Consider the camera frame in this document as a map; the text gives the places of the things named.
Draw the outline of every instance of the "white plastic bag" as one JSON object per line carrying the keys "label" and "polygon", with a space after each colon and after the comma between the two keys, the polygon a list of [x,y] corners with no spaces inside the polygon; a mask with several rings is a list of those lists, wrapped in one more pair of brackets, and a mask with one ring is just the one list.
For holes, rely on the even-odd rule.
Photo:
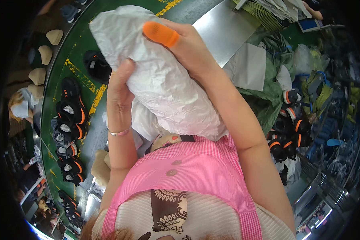
{"label": "white plastic bag", "polygon": [[301,73],[310,74],[315,70],[314,59],[308,46],[299,44],[293,55],[293,64],[296,68],[296,75]]}
{"label": "white plastic bag", "polygon": [[[135,61],[127,86],[137,100],[134,104],[140,102],[152,112],[159,126],[171,133],[217,141],[227,133],[219,114],[172,53],[143,36],[142,27],[147,21],[161,22],[147,9],[121,6],[100,13],[89,29],[113,70],[127,58]],[[146,111],[137,111],[141,108],[132,109],[133,119],[152,117]],[[143,132],[139,127],[134,129]]]}

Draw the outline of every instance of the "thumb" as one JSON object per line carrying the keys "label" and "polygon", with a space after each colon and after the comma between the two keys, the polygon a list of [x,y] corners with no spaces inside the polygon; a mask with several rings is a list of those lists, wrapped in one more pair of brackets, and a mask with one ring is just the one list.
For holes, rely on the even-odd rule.
{"label": "thumb", "polygon": [[109,82],[116,83],[117,85],[124,84],[129,79],[134,70],[134,62],[130,59],[126,59],[120,64],[117,71],[112,70]]}
{"label": "thumb", "polygon": [[143,33],[150,40],[171,48],[180,38],[180,35],[173,29],[160,23],[149,21],[143,26]]}

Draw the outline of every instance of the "bracelet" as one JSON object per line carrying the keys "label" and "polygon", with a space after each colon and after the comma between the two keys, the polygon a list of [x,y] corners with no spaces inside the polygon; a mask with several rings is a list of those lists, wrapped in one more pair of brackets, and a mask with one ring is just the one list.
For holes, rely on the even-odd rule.
{"label": "bracelet", "polygon": [[129,129],[132,127],[129,126],[127,129],[125,129],[124,131],[122,132],[111,132],[109,129],[108,129],[108,132],[112,135],[112,136],[115,136],[115,137],[120,137],[120,136],[124,136],[126,135],[128,132],[129,132]]}

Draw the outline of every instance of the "finger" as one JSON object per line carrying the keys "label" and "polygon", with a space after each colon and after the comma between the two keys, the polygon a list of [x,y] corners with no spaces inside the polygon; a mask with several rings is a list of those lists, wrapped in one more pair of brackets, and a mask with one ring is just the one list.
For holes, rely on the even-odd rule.
{"label": "finger", "polygon": [[149,21],[143,26],[143,33],[152,41],[171,48],[177,43],[180,35],[173,29],[157,22]]}
{"label": "finger", "polygon": [[184,24],[175,23],[175,22],[169,21],[165,18],[160,18],[160,20],[165,26],[175,30],[180,35],[183,35],[187,31]]}
{"label": "finger", "polygon": [[134,62],[130,59],[126,59],[120,64],[117,71],[112,70],[109,81],[117,84],[123,84],[129,79],[134,70]]}

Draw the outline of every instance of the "pink gingham apron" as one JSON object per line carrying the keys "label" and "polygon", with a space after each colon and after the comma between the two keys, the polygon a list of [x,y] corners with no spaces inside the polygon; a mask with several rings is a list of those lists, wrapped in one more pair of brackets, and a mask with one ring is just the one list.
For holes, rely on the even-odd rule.
{"label": "pink gingham apron", "polygon": [[248,193],[230,135],[213,142],[195,136],[139,159],[116,191],[102,228],[115,230],[117,209],[131,195],[150,189],[176,189],[213,195],[236,210],[243,239],[262,239],[259,218]]}

